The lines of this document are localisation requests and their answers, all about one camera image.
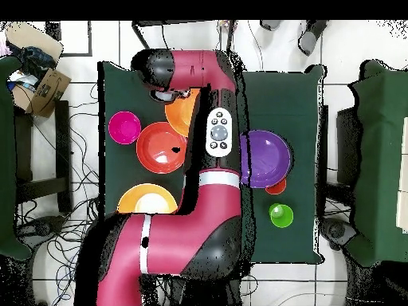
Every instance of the white stripe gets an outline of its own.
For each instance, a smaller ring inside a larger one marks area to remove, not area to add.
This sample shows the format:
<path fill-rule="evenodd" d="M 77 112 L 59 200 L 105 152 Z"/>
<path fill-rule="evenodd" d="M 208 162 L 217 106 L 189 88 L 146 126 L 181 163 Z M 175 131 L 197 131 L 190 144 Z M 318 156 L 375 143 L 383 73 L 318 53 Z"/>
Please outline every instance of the white stripe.
<path fill-rule="evenodd" d="M 150 224 L 151 224 L 151 215 L 145 214 L 144 215 L 144 222 L 142 228 L 142 237 L 140 238 L 140 272 L 143 274 L 147 274 L 147 248 L 142 247 L 142 240 L 145 237 L 149 237 L 150 234 Z"/>
<path fill-rule="evenodd" d="M 206 171 L 200 174 L 199 186 L 206 184 L 226 184 L 239 189 L 239 176 L 227 171 Z"/>

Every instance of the floor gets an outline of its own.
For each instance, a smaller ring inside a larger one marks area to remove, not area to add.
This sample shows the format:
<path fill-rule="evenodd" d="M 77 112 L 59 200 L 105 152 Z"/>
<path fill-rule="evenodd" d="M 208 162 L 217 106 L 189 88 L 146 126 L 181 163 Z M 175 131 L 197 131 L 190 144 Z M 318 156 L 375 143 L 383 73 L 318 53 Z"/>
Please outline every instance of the floor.
<path fill-rule="evenodd" d="M 44 23 L 34 22 L 38 28 Z M 216 22 L 197 22 L 172 25 L 164 28 L 164 36 L 170 48 L 214 49 L 218 42 Z M 88 52 L 86 22 L 62 22 L 64 53 Z M 160 27 L 143 28 L 143 35 L 152 48 L 164 48 Z M 347 84 L 358 80 L 359 66 L 367 59 L 379 59 L 390 67 L 401 69 L 408 64 L 408 39 L 406 21 L 332 21 L 326 28 L 315 51 L 310 57 L 297 48 L 300 21 L 283 21 L 280 28 L 269 32 L 259 26 L 259 21 L 241 20 L 234 35 L 233 48 L 241 56 L 249 71 L 275 70 L 281 72 L 303 72 L 309 65 L 322 64 L 328 69 L 324 79 L 324 104 L 329 107 L 328 180 L 335 182 L 337 168 L 335 116 L 339 110 L 354 105 L 355 99 Z M 223 33 L 223 48 L 226 31 Z M 92 22 L 92 56 L 62 57 L 57 69 L 72 78 L 63 99 L 68 100 L 70 114 L 98 113 L 96 80 L 97 61 L 111 61 L 129 69 L 131 58 L 143 47 L 131 29 L 131 22 Z M 36 119 L 45 137 L 55 144 L 53 116 L 49 120 Z M 77 115 L 71 119 L 74 131 L 87 142 L 84 161 L 98 172 L 98 119 L 95 116 Z M 76 134 L 72 137 L 84 149 L 84 141 Z M 79 176 L 73 173 L 74 205 L 85 199 L 96 197 L 98 187 L 93 184 L 79 186 L 84 177 L 81 170 L 81 155 L 78 145 L 73 143 L 73 165 Z M 34 179 L 55 177 L 55 154 L 38 130 L 33 130 L 33 175 Z M 56 196 L 39 198 L 38 207 L 29 215 L 40 217 L 57 214 Z M 23 213 L 32 208 L 25 203 Z M 86 208 L 80 207 L 72 216 L 70 226 L 86 219 Z M 64 257 L 61 247 L 66 252 Z M 59 288 L 66 288 L 69 270 L 73 270 L 78 250 L 77 243 L 63 240 L 44 244 L 37 253 L 33 286 L 39 300 L 52 304 L 61 297 Z M 325 261 L 321 265 L 267 264 L 255 265 L 251 276 L 241 283 L 244 306 L 341 306 L 347 287 L 347 273 L 343 254 L 334 252 L 320 237 L 319 251 Z M 75 283 L 66 288 L 66 295 L 57 306 L 73 306 L 72 295 Z"/>

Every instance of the cardboard box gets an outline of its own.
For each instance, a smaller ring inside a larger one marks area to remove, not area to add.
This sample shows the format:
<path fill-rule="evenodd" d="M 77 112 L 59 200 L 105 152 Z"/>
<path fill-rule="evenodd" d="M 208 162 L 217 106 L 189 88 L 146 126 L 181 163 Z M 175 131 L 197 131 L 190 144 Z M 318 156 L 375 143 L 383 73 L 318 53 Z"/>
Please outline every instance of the cardboard box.
<path fill-rule="evenodd" d="M 7 40 L 22 49 L 37 47 L 49 54 L 56 63 L 64 50 L 64 46 L 26 22 L 12 22 L 6 29 Z M 17 85 L 11 91 L 14 104 L 25 110 L 27 114 L 50 117 L 55 108 L 55 101 L 59 100 L 67 89 L 71 79 L 57 70 L 48 69 L 36 92 Z"/>
<path fill-rule="evenodd" d="M 22 49 L 37 47 L 50 55 L 58 63 L 64 46 L 49 35 L 31 26 L 27 22 L 11 22 L 6 29 L 7 41 Z"/>
<path fill-rule="evenodd" d="M 16 85 L 11 91 L 14 104 L 37 116 L 50 117 L 55 108 L 55 101 L 59 100 L 67 89 L 71 79 L 57 70 L 48 69 L 35 92 Z"/>

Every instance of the dark green tablecloth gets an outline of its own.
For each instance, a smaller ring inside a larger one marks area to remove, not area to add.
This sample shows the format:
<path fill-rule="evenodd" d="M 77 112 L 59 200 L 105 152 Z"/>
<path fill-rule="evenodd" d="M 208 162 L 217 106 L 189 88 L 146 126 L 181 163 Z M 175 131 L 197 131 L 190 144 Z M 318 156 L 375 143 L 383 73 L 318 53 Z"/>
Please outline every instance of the dark green tablecloth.
<path fill-rule="evenodd" d="M 0 57 L 0 254 L 24 261 L 31 251 L 14 236 L 16 143 L 13 97 L 6 86 L 8 77 L 21 66 L 16 57 Z"/>
<path fill-rule="evenodd" d="M 396 226 L 402 129 L 408 116 L 408 72 L 363 65 L 354 83 L 357 115 L 363 125 L 359 178 L 354 187 L 359 235 L 347 245 L 362 266 L 376 261 L 408 262 L 408 234 Z"/>
<path fill-rule="evenodd" d="M 294 167 L 285 192 L 271 196 L 263 189 L 254 190 L 257 240 L 253 261 L 321 262 L 313 251 L 315 214 L 315 149 L 317 135 L 317 84 L 323 68 L 310 73 L 244 73 L 245 93 L 251 129 L 276 132 L 293 148 Z M 134 112 L 142 127 L 166 121 L 164 107 L 154 102 L 135 73 L 104 63 L 105 122 L 118 111 Z M 150 182 L 168 189 L 180 200 L 182 169 L 156 175 L 139 163 L 135 144 L 123 146 L 106 136 L 105 213 L 116 209 L 120 197 L 131 187 Z M 274 202 L 292 207 L 294 221 L 286 229 L 273 226 L 268 209 Z"/>

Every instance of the purple bowl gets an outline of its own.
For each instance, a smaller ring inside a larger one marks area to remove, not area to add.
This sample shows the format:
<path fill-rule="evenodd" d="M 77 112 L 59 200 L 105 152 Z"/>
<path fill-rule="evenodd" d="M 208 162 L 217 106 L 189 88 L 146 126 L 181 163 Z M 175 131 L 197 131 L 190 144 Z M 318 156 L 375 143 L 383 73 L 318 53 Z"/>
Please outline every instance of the purple bowl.
<path fill-rule="evenodd" d="M 240 136 L 241 141 L 241 183 L 248 185 L 249 166 L 247 138 Z M 286 142 L 270 131 L 252 130 L 249 132 L 251 154 L 251 188 L 265 189 L 278 184 L 290 170 L 291 154 Z"/>

